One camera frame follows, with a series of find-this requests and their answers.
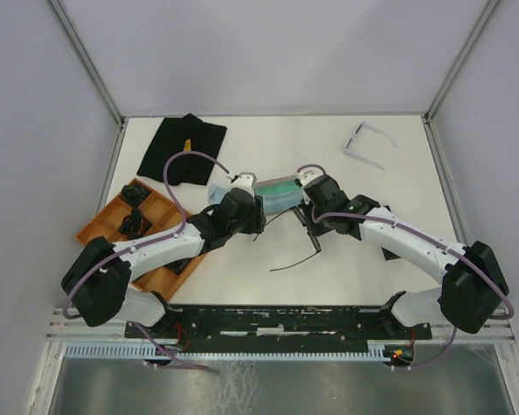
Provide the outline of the grey glasses case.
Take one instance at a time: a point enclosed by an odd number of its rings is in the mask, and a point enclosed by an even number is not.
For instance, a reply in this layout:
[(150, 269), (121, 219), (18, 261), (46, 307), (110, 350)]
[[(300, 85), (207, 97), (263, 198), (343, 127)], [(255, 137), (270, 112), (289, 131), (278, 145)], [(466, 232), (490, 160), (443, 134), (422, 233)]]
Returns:
[(256, 184), (255, 194), (263, 199), (266, 216), (296, 207), (301, 202), (303, 191), (295, 180), (295, 176), (283, 176)]

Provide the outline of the black sunglasses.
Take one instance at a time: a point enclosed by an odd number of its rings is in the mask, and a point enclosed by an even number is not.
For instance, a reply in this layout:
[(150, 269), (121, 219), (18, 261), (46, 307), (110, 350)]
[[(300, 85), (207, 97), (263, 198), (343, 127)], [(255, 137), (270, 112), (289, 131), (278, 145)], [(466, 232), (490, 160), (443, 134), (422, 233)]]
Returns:
[(288, 271), (322, 252), (318, 237), (313, 235), (298, 207), (289, 207), (270, 217), (266, 235), (256, 234), (252, 243), (266, 249), (269, 272)]

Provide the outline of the blue cleaning cloth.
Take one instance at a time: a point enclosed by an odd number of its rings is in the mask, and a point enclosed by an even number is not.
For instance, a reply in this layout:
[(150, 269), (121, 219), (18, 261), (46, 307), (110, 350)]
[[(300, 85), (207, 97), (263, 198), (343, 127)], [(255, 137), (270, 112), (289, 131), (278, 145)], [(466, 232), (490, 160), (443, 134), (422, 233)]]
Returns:
[(263, 195), (262, 198), (264, 214), (269, 216), (297, 206), (302, 200), (302, 191), (298, 190), (281, 194)]

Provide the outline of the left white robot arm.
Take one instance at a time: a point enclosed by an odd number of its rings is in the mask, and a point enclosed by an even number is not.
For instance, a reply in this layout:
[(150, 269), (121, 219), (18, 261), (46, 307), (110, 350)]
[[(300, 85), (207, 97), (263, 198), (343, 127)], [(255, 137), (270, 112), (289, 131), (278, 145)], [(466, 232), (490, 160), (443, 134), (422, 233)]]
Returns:
[(262, 233), (265, 224), (262, 198), (233, 188), (182, 226), (122, 242), (92, 239), (61, 280), (67, 294), (64, 317), (81, 318), (89, 327), (115, 319), (138, 323), (164, 337), (174, 327), (167, 301), (158, 290), (133, 289), (131, 283), (164, 265), (219, 249), (238, 233)]

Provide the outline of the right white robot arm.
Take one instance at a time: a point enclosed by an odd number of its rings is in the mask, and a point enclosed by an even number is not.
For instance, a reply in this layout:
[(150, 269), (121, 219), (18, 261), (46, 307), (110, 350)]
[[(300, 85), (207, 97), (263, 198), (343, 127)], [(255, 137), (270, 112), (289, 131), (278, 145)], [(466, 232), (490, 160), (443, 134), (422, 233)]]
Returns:
[(401, 291), (382, 306), (380, 328), (386, 336), (399, 338), (418, 324), (442, 322), (476, 334), (489, 320), (510, 318), (509, 286), (485, 243), (467, 246), (426, 233), (365, 195), (349, 198), (324, 173), (300, 172), (296, 183), (314, 234), (336, 232), (379, 246), (436, 282), (434, 289)]

